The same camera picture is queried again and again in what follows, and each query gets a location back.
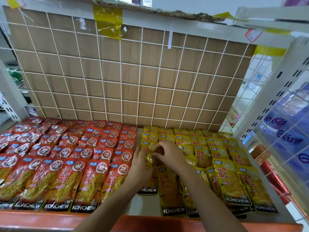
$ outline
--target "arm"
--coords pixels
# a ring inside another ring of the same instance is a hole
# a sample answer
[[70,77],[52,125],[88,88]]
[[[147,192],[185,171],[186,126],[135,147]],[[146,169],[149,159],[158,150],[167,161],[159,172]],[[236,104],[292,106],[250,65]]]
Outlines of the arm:
[[146,169],[145,149],[137,148],[125,182],[107,198],[88,218],[78,225],[73,232],[110,232],[114,224],[134,195],[143,188],[153,169]]
[[152,156],[162,161],[181,177],[190,192],[207,232],[247,231],[211,189],[206,186],[195,169],[187,163],[182,151],[176,144],[161,141],[158,145],[163,147],[164,155],[153,153]]

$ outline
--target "human hand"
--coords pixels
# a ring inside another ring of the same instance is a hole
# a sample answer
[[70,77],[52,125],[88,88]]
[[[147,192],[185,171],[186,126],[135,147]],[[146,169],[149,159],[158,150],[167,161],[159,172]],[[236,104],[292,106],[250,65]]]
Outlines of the human hand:
[[136,148],[133,155],[131,168],[124,182],[127,187],[134,191],[134,194],[146,186],[153,172],[152,167],[149,169],[146,168],[144,156],[145,148]]
[[166,164],[170,169],[176,172],[178,175],[180,173],[190,168],[190,165],[186,161],[180,148],[171,141],[161,141],[157,144],[157,147],[161,146],[164,149],[164,155],[160,153],[153,153],[152,158],[157,158]]

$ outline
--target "hand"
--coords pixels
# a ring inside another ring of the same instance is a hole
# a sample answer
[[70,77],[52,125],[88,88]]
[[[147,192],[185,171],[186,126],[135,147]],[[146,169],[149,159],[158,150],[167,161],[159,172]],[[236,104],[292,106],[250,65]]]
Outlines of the hand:
[[164,155],[153,153],[152,158],[157,158],[162,161],[178,175],[186,168],[190,168],[181,149],[176,144],[171,141],[161,141],[157,146],[163,147]]
[[145,148],[136,148],[136,151],[133,155],[131,168],[124,182],[127,187],[134,191],[134,194],[136,194],[139,190],[141,190],[141,188],[147,185],[153,172],[152,167],[149,169],[146,168],[144,156]]

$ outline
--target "orange shelf edge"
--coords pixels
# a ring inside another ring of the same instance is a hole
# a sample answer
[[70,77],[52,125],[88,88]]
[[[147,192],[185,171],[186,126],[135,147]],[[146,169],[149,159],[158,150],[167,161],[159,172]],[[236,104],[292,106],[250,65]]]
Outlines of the orange shelf edge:
[[[26,228],[42,230],[72,230],[89,215],[84,213],[30,212],[0,210],[0,228]],[[288,223],[242,222],[249,232],[301,232],[303,225]],[[121,216],[114,225],[115,232],[205,232],[199,220],[189,218]]]

